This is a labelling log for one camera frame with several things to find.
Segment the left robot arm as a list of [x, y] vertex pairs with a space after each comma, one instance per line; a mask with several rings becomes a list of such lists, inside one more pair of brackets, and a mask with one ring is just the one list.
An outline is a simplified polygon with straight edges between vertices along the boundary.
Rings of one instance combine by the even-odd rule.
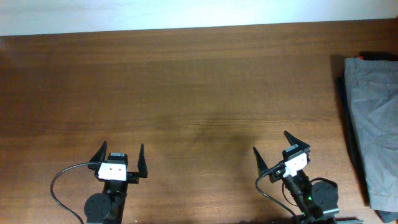
[[107, 154], [107, 142], [89, 160], [88, 168], [104, 183], [102, 192], [90, 196], [84, 206], [87, 223], [122, 223], [127, 189], [148, 176], [144, 146], [139, 151], [137, 172], [128, 171], [128, 156], [124, 153]]

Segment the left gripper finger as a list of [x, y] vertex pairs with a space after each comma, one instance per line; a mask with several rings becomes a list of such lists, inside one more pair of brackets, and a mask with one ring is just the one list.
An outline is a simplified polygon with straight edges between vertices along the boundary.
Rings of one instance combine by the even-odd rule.
[[148, 176], [148, 170], [147, 170], [147, 164], [145, 160], [145, 154], [144, 154], [144, 145], [141, 144], [141, 148], [139, 151], [139, 159], [137, 162], [137, 168], [138, 168], [138, 173], [140, 178], [147, 178]]
[[94, 156], [89, 160], [89, 162], [103, 162], [105, 160], [106, 150], [107, 150], [107, 142], [104, 141], [99, 148], [99, 150], [94, 154]]

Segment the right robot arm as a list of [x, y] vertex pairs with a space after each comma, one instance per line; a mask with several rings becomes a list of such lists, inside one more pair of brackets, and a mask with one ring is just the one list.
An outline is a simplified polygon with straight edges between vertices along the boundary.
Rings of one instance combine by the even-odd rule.
[[[282, 151], [283, 159], [271, 168], [266, 165], [259, 151], [253, 149], [258, 172], [256, 190], [286, 209], [292, 215], [292, 223], [336, 223], [335, 215], [339, 213], [337, 183], [323, 177], [310, 180], [303, 171], [310, 162], [310, 145], [288, 131], [284, 131], [284, 136], [290, 147]], [[300, 215], [261, 190], [259, 182], [265, 177], [272, 183], [282, 181], [282, 190], [287, 190], [292, 196], [301, 211]]]

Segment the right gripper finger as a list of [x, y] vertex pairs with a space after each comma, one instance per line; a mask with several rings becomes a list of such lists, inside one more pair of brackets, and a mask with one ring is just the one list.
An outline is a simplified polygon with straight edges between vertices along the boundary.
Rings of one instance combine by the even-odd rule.
[[259, 151], [255, 147], [253, 147], [253, 152], [256, 158], [258, 176], [260, 177], [264, 175], [269, 170], [269, 168], [263, 160], [262, 156], [260, 155]]
[[298, 138], [296, 138], [295, 136], [290, 134], [288, 131], [284, 131], [284, 136], [286, 137], [286, 139], [288, 140], [288, 142], [291, 146], [297, 145], [300, 149], [309, 149], [310, 148], [309, 144], [299, 140]]

